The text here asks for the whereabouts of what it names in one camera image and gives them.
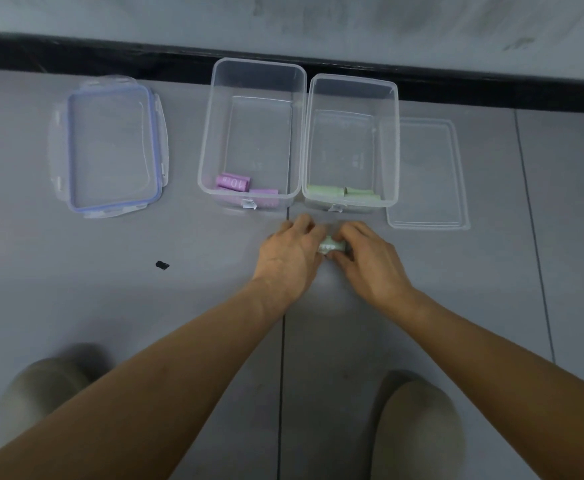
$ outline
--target gray tile floor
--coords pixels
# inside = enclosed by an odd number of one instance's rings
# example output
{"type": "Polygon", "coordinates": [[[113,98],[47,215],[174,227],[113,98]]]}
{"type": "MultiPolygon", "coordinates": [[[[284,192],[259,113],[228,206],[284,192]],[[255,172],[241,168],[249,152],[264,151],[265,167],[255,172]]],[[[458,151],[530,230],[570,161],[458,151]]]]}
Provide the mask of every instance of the gray tile floor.
{"type": "MultiPolygon", "coordinates": [[[[95,344],[116,364],[218,303],[249,278],[258,245],[286,217],[227,212],[200,192],[208,87],[166,82],[148,83],[168,121],[163,197],[116,219],[72,214],[54,197],[45,147],[52,104],[79,80],[0,72],[0,393],[27,364],[75,344],[95,344]],[[167,271],[154,266],[159,259],[167,271]]],[[[417,287],[550,358],[515,112],[402,102],[401,114],[455,124],[472,228],[398,231],[382,213],[364,219],[396,245],[417,287]]],[[[584,377],[584,115],[516,116],[556,358],[584,377]]],[[[290,216],[303,210],[295,204],[290,216]]],[[[241,369],[174,477],[274,479],[280,468],[282,479],[364,479],[398,369],[452,397],[468,437],[464,478],[535,477],[330,264],[289,310],[284,331],[282,323],[272,330],[241,369]]]]}

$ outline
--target person's left arm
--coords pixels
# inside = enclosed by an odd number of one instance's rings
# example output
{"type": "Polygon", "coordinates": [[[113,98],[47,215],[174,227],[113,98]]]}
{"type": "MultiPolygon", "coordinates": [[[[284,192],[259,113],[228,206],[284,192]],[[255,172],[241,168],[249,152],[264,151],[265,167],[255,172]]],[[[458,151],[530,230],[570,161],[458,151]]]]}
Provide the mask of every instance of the person's left arm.
{"type": "Polygon", "coordinates": [[[0,449],[0,480],[167,479],[234,375],[312,283],[323,226],[286,221],[251,281],[0,449]]]}

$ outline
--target beige shoe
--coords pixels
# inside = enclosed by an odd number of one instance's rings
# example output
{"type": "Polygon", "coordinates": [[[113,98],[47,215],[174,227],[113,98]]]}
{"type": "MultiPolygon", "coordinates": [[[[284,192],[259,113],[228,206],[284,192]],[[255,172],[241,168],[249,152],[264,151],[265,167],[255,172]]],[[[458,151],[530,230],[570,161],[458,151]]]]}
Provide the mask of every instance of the beige shoe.
{"type": "Polygon", "coordinates": [[[0,397],[0,446],[31,428],[89,385],[74,363],[51,358],[19,373],[0,397]]]}
{"type": "Polygon", "coordinates": [[[459,476],[465,436],[454,404],[422,380],[400,386],[376,429],[371,480],[453,480],[459,476]]]}

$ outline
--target plastic container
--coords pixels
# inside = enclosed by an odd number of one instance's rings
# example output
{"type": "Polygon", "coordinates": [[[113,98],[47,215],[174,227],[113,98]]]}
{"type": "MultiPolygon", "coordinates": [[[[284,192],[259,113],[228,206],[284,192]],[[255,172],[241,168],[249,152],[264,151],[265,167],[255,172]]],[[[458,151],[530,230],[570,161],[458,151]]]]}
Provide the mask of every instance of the plastic container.
{"type": "Polygon", "coordinates": [[[401,118],[399,200],[387,209],[397,229],[470,228],[463,168],[451,121],[401,118]]]}
{"type": "Polygon", "coordinates": [[[126,77],[88,80],[54,111],[48,158],[57,197],[88,218],[144,209],[168,183],[160,99],[126,77]]]}
{"type": "Polygon", "coordinates": [[[304,143],[303,195],[309,207],[369,212],[398,199],[399,98],[393,82],[318,74],[312,79],[304,143]],[[316,187],[364,194],[326,195],[316,187]]]}
{"type": "Polygon", "coordinates": [[[221,59],[214,65],[198,184],[219,204],[281,209],[301,189],[305,71],[293,64],[221,59]],[[251,178],[267,193],[218,189],[216,177],[251,178]]]}

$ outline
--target wall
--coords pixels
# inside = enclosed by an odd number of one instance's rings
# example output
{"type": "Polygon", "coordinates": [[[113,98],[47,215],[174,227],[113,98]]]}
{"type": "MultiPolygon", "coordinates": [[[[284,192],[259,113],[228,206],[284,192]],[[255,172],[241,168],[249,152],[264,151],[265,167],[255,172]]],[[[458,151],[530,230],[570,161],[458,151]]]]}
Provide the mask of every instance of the wall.
{"type": "Polygon", "coordinates": [[[584,0],[0,0],[0,32],[584,79],[584,0]]]}

